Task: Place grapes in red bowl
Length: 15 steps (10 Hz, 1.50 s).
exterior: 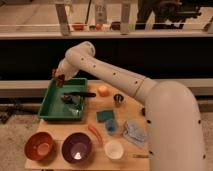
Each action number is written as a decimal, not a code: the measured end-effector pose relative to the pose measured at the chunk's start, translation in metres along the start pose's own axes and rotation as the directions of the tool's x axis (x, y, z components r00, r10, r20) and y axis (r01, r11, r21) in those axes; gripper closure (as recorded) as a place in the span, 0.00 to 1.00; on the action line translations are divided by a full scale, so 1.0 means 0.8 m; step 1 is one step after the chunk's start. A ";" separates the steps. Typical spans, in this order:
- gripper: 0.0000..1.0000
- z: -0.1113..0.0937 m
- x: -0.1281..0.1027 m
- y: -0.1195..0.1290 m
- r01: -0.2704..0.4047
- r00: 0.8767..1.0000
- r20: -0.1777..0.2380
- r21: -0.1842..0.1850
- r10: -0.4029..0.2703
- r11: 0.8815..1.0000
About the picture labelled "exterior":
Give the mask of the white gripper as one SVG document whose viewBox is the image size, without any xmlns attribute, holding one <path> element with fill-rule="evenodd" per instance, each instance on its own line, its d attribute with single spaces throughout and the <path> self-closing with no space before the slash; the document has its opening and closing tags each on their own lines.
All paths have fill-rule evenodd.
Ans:
<svg viewBox="0 0 213 171">
<path fill-rule="evenodd" d="M 62 59 L 56 69 L 54 76 L 58 78 L 63 75 L 65 80 L 69 80 L 76 76 L 78 69 L 72 66 L 67 59 Z"/>
</svg>

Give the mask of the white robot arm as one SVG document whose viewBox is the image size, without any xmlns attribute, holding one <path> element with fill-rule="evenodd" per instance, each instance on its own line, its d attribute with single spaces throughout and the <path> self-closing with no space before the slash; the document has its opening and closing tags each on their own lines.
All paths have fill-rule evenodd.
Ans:
<svg viewBox="0 0 213 171">
<path fill-rule="evenodd" d="M 102 62 L 95 58 L 95 47 L 88 41 L 66 51 L 54 77 L 68 80 L 80 70 L 145 106 L 150 171 L 208 171 L 201 114 L 189 88 Z"/>
</svg>

